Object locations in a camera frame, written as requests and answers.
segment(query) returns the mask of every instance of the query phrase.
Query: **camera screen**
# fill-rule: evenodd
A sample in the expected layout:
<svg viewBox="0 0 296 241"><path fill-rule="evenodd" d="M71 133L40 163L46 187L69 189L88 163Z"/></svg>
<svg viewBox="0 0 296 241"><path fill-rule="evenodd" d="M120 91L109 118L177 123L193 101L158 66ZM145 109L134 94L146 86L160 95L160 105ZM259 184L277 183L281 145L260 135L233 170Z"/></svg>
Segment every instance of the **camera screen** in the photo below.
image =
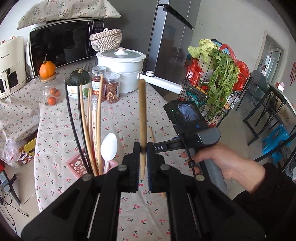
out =
<svg viewBox="0 0 296 241"><path fill-rule="evenodd" d="M200 120L198 113L194 111L194 107L191 104L179 104L178 109L182 113L185 121Z"/></svg>

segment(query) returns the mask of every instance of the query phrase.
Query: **white plastic spoon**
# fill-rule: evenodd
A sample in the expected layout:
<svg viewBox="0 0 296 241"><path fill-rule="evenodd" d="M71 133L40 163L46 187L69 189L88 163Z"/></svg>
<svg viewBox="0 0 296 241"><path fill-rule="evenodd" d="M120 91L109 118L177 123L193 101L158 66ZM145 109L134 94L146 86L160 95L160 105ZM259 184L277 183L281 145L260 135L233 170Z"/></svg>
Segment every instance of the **white plastic spoon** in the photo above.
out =
<svg viewBox="0 0 296 241"><path fill-rule="evenodd" d="M108 172L109 161L112 160L117 153L117 138L113 133L109 133L102 142L101 155L105 160L104 174Z"/></svg>

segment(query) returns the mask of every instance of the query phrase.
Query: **human hand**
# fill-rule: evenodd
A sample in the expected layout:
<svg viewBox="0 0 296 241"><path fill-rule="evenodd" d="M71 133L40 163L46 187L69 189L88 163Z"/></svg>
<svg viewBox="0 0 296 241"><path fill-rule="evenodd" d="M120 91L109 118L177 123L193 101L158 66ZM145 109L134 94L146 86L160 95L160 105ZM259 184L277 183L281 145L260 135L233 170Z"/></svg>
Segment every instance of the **human hand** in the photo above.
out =
<svg viewBox="0 0 296 241"><path fill-rule="evenodd" d="M187 152L184 151L181 157L188 157ZM220 142L214 146L199 150L195 156L192 157L192 160L195 162L201 162L208 159L212 159L214 163L221 169L222 175L225 179L233 178L233 173L244 160L244 158L238 153L229 149L226 145ZM198 167L195 168L195 172L200 172Z"/></svg>
<svg viewBox="0 0 296 241"><path fill-rule="evenodd" d="M184 151L181 157L186 158L187 153ZM261 184L265 177L263 166L253 160L240 156L220 142L214 146L199 150L192 159L195 162L212 159L221 169L225 179L236 180L250 193ZM200 173L198 167L194 169L196 173Z"/></svg>

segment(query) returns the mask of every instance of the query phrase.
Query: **orange pumpkin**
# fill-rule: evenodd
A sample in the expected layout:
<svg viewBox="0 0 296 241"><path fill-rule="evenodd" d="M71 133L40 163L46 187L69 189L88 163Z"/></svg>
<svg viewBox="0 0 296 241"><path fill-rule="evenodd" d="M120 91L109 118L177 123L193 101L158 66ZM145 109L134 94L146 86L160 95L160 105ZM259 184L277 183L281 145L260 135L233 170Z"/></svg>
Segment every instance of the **orange pumpkin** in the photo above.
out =
<svg viewBox="0 0 296 241"><path fill-rule="evenodd" d="M49 78L54 75L55 69L56 69L55 64L51 61L47 61L46 55L45 55L45 60L43 61L43 64L39 69L40 76L44 79Z"/></svg>

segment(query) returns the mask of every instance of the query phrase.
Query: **gripper handle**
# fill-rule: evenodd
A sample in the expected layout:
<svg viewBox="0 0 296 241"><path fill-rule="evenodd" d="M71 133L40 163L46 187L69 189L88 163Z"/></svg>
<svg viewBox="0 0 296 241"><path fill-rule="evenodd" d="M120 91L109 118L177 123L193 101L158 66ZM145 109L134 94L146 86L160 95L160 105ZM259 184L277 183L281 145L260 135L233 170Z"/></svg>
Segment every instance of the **gripper handle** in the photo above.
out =
<svg viewBox="0 0 296 241"><path fill-rule="evenodd" d="M195 155L195 150L189 149L190 155L193 157ZM224 181L221 169L214 163L212 159L204 160L205 165L202 163L199 164L198 162L196 165L201 169L203 175L206 176L206 172L209 174L211 182L219 188L222 192L227 189L227 185Z"/></svg>

